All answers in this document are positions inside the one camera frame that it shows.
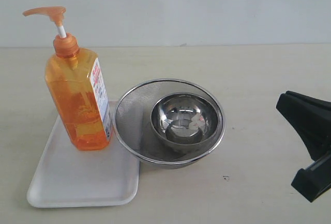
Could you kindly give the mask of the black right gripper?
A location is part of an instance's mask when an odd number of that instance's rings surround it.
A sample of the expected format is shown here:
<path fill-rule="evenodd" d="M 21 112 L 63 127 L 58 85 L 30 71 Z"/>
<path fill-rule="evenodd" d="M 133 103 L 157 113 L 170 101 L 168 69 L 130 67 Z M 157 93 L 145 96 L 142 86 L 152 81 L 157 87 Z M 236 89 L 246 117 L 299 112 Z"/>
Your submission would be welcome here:
<path fill-rule="evenodd" d="M 330 189 L 330 102 L 286 91 L 276 109 L 302 139 L 315 162 L 299 169 L 291 186 L 309 202 Z"/>

